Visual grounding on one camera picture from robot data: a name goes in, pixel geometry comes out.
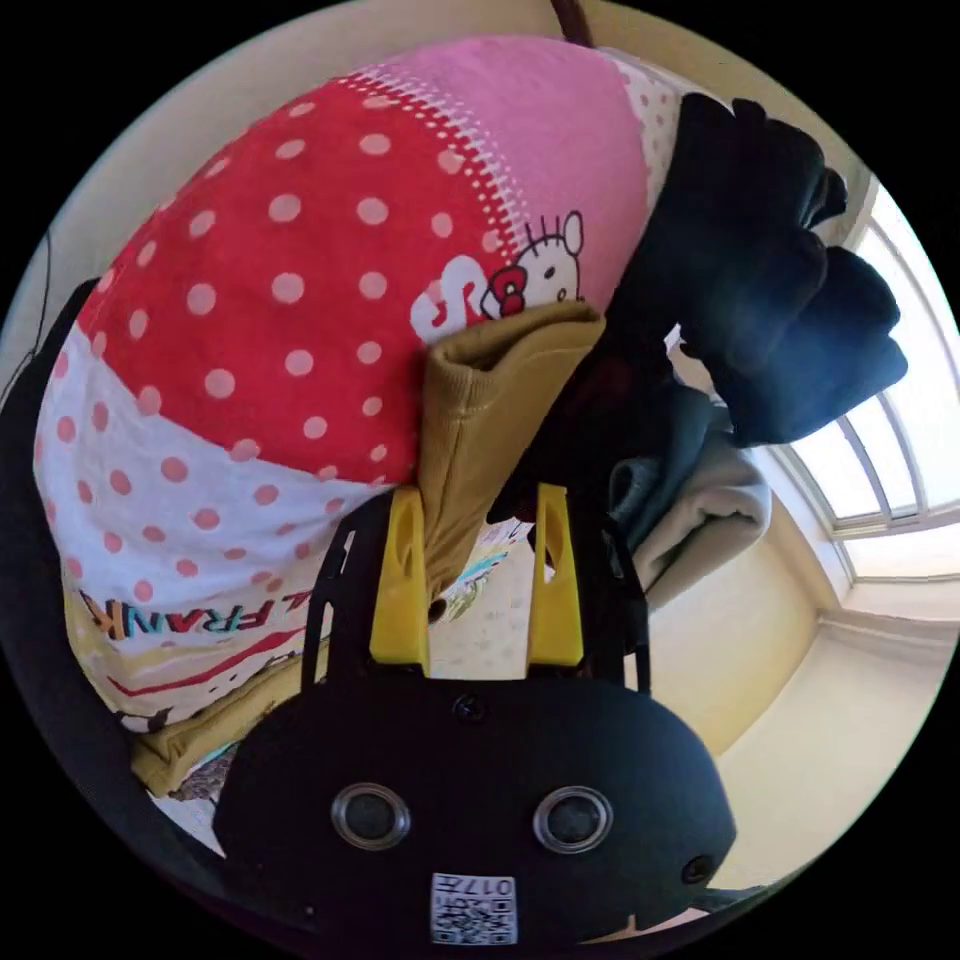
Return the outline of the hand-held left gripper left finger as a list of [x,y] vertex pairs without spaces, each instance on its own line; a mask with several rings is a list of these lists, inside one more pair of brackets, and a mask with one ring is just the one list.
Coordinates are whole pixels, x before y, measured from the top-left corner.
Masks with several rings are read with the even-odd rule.
[[428,607],[420,492],[392,492],[369,652],[379,666],[427,666]]

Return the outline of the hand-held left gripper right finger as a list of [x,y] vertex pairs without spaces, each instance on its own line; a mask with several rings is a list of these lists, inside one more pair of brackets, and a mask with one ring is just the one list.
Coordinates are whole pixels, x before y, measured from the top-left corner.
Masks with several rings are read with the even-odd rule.
[[584,657],[574,541],[563,487],[537,489],[529,666],[578,666]]

